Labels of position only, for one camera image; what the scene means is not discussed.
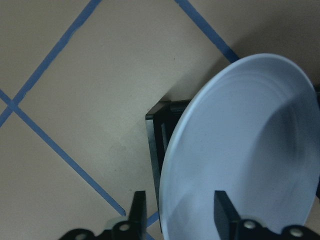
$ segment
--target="blue tape line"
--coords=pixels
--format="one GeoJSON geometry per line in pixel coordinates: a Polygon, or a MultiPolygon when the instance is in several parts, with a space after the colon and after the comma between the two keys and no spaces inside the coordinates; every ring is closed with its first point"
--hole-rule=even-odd
{"type": "Polygon", "coordinates": [[[12,114],[12,110],[9,107],[6,107],[5,110],[0,115],[0,128],[5,123],[5,121],[9,118],[12,114]]]}
{"type": "Polygon", "coordinates": [[[66,32],[62,35],[60,40],[54,45],[49,54],[44,58],[44,60],[40,63],[40,65],[36,68],[30,78],[26,81],[26,83],[22,86],[19,92],[14,97],[13,101],[19,105],[19,103],[24,99],[25,95],[31,88],[36,84],[39,78],[42,76],[44,71],[49,67],[52,61],[57,57],[57,55],[64,49],[67,45],[73,34],[76,30],[81,27],[84,22],[88,19],[88,17],[95,10],[97,5],[101,2],[101,0],[91,0],[79,16],[74,20],[74,22],[70,25],[70,27],[66,30],[66,32]]]}
{"type": "Polygon", "coordinates": [[[152,224],[154,224],[159,219],[159,212],[155,212],[152,214],[146,221],[146,227],[150,227],[152,224]]]}
{"type": "MultiPolygon", "coordinates": [[[[0,99],[2,99],[6,104],[11,103],[11,99],[1,89],[0,89],[0,99]]],[[[10,107],[7,106],[0,115],[0,128],[11,114],[12,114],[12,110],[10,107]]]]}
{"type": "Polygon", "coordinates": [[[126,215],[125,210],[58,144],[55,143],[27,114],[25,114],[1,89],[0,98],[14,111],[42,140],[44,140],[70,167],[72,167],[96,192],[103,197],[119,214],[126,215]]]}
{"type": "Polygon", "coordinates": [[[146,233],[147,240],[155,240],[149,233],[146,233]]]}
{"type": "Polygon", "coordinates": [[[220,52],[233,63],[239,60],[235,52],[226,44],[219,34],[210,26],[210,24],[198,13],[188,0],[175,0],[182,10],[191,18],[191,20],[200,28],[200,30],[210,39],[210,41],[220,50],[220,52]]]}

